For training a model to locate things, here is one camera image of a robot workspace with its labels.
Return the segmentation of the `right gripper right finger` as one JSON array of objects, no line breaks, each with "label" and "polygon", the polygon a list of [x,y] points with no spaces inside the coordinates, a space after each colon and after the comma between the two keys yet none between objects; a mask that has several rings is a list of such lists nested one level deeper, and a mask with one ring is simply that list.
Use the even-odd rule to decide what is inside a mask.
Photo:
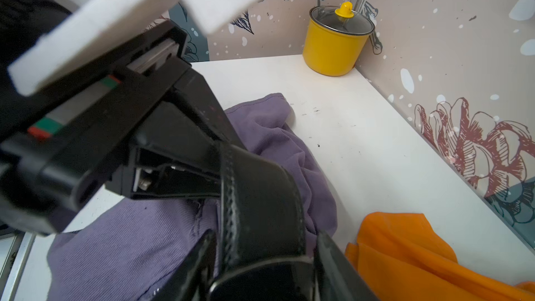
[{"label": "right gripper right finger", "polygon": [[319,300],[379,300],[324,231],[316,238],[314,269]]}]

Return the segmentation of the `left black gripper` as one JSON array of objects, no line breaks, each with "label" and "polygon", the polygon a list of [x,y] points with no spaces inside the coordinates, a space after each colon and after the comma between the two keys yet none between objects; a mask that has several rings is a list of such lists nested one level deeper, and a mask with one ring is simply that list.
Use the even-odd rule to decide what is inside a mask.
[{"label": "left black gripper", "polygon": [[99,189],[133,200],[221,195],[220,144],[241,149],[205,78],[167,21],[2,107],[1,221],[62,232]]}]

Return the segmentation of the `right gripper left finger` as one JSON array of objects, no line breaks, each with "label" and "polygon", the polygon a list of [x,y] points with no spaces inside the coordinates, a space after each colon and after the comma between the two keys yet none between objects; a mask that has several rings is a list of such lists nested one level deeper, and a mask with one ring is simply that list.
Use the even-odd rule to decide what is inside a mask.
[{"label": "right gripper left finger", "polygon": [[216,245],[215,232],[207,230],[153,300],[207,300],[208,283],[215,269]]}]

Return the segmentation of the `lavender purple trousers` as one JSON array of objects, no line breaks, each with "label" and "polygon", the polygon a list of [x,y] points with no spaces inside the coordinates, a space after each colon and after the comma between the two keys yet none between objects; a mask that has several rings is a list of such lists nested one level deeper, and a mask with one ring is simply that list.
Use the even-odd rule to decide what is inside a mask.
[{"label": "lavender purple trousers", "polygon": [[[284,167],[305,212],[307,253],[319,231],[337,230],[337,205],[305,143],[287,125],[281,93],[241,103],[226,113],[246,149]],[[47,254],[49,300],[151,300],[202,234],[219,228],[216,199],[123,199],[89,226],[55,237]]]}]

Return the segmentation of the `black leather belt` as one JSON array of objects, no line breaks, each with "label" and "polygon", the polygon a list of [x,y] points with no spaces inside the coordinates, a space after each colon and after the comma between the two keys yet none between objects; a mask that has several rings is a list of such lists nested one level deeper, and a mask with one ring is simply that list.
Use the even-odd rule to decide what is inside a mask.
[{"label": "black leather belt", "polygon": [[299,190],[280,165],[221,144],[219,273],[209,300],[313,300]]}]

